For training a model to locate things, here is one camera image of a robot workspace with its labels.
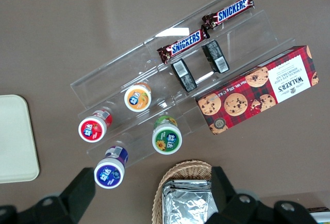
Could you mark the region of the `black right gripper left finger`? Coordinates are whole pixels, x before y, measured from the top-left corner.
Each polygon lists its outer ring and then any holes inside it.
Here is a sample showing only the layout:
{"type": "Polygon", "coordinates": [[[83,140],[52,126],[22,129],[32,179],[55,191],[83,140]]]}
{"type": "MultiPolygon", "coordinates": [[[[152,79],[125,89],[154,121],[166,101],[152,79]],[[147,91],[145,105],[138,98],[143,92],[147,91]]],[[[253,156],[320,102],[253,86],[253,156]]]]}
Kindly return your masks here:
{"type": "Polygon", "coordinates": [[[2,205],[1,223],[79,223],[94,196],[93,168],[84,168],[59,195],[47,196],[22,212],[2,205]]]}

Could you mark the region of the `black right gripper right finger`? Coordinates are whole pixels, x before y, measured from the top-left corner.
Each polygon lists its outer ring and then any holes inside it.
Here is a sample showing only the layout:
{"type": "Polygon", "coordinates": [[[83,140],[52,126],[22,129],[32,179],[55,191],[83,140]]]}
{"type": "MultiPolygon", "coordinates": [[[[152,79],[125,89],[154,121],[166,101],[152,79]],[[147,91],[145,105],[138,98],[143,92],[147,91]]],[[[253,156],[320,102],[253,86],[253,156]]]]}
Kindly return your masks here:
{"type": "Polygon", "coordinates": [[[277,201],[268,207],[249,194],[237,193],[221,167],[211,169],[211,193],[218,211],[206,223],[316,223],[299,203],[277,201]]]}

